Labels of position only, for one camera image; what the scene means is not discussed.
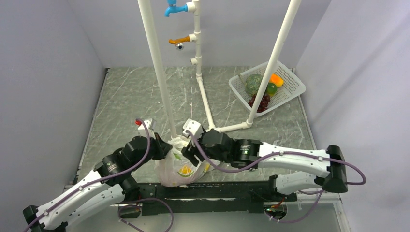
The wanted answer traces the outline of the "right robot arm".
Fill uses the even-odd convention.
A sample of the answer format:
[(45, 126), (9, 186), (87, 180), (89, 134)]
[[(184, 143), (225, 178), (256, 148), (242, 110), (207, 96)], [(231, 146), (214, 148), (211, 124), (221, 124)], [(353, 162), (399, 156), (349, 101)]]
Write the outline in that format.
[(195, 135), (184, 130), (190, 144), (182, 154), (194, 166), (207, 161), (225, 173), (238, 173), (249, 169), (282, 168), (292, 174), (273, 175), (266, 194), (273, 201), (294, 192), (321, 188), (331, 193), (346, 193), (345, 159), (341, 148), (329, 145), (322, 150), (301, 150), (281, 147), (253, 139), (233, 139), (227, 134), (210, 130)]

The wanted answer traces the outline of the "white printed plastic bag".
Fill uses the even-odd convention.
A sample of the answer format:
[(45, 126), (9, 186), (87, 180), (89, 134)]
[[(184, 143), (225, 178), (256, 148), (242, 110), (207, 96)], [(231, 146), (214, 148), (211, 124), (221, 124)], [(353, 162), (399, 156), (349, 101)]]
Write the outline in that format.
[(181, 151), (189, 142), (184, 136), (177, 136), (168, 141), (172, 145), (164, 159), (155, 160), (154, 171), (159, 182), (166, 187), (177, 187), (198, 181), (206, 173), (214, 170), (207, 161), (194, 166)]

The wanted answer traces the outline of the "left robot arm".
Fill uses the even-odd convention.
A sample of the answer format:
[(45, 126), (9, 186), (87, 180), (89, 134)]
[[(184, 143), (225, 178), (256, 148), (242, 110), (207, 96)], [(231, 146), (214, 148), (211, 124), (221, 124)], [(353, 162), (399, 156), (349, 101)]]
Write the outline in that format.
[(80, 207), (88, 201), (117, 200), (132, 203), (140, 197), (140, 186), (132, 172), (150, 160), (161, 160), (172, 150), (157, 133), (154, 137), (135, 136), (124, 147), (105, 156), (76, 185), (41, 206), (23, 210), (25, 231), (62, 232), (74, 216), (81, 217)]

